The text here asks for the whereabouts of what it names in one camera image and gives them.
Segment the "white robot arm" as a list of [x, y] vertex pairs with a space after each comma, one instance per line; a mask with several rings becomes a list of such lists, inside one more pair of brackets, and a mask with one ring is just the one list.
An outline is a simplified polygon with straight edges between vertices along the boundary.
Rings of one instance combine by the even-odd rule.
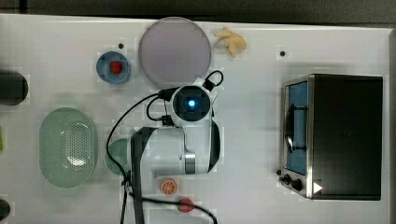
[[163, 126], [140, 128], [127, 145], [135, 224], [153, 224], [143, 203], [154, 193], [156, 177], [207, 174], [218, 162], [219, 126], [213, 120], [217, 96], [217, 85], [207, 78], [154, 95], [170, 104], [160, 118]]

